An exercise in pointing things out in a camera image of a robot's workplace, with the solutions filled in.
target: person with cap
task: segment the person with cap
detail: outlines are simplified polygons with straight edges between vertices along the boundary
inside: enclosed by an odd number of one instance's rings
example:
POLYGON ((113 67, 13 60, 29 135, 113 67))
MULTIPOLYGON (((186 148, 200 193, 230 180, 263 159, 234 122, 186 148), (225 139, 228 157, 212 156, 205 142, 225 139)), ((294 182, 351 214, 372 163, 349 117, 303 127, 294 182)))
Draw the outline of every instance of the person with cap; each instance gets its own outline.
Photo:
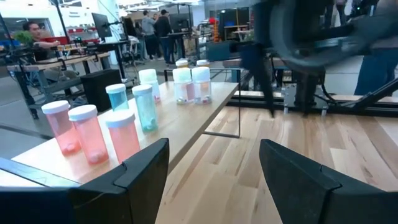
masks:
POLYGON ((160 37, 160 43, 162 44, 164 60, 166 61, 166 64, 171 64, 169 33, 172 32, 172 28, 169 21, 169 12, 167 12, 165 9, 161 10, 160 17, 158 17, 156 22, 156 27, 160 37))
POLYGON ((147 54, 149 55, 149 59, 153 60, 153 56, 157 51, 157 37, 155 35, 155 23, 156 21, 153 18, 149 17, 149 12, 147 10, 144 11, 144 18, 142 19, 142 31, 145 34, 145 45, 147 49, 147 54))

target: gray floor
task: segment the gray floor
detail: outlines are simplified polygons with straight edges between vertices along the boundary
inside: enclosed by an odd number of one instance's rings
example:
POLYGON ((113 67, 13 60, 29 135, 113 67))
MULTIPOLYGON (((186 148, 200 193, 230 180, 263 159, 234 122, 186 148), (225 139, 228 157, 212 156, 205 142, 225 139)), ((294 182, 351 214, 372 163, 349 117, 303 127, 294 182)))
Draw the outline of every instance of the gray floor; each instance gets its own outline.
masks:
MULTIPOLYGON (((330 93, 352 95, 358 78, 359 68, 362 62, 361 57, 355 57, 344 63, 328 69, 326 74, 326 88, 330 93)), ((99 69, 99 65, 90 63, 91 71, 99 69)), ((212 63, 212 68, 222 68, 222 64, 212 63)), ((145 65, 138 65, 137 69, 154 68, 160 74, 167 68, 163 61, 147 62, 145 65)), ((84 73, 82 65, 76 65, 76 69, 84 73)), ((126 75, 130 78, 135 77, 134 69, 126 69, 126 75)), ((164 82, 164 77, 158 76, 159 82, 164 82)), ((214 81, 223 82, 230 78, 229 73, 219 74, 214 81)), ((38 95, 38 91, 31 89, 33 95, 38 95)), ((39 114, 39 120, 33 120, 22 99, 17 83, 11 77, 0 78, 0 138, 2 148, 0 157, 12 158, 30 148, 42 143, 45 139, 38 136, 40 134, 51 136, 52 132, 43 114, 39 114), (25 134, 10 131, 2 127, 7 126, 11 129, 21 129, 25 134)))

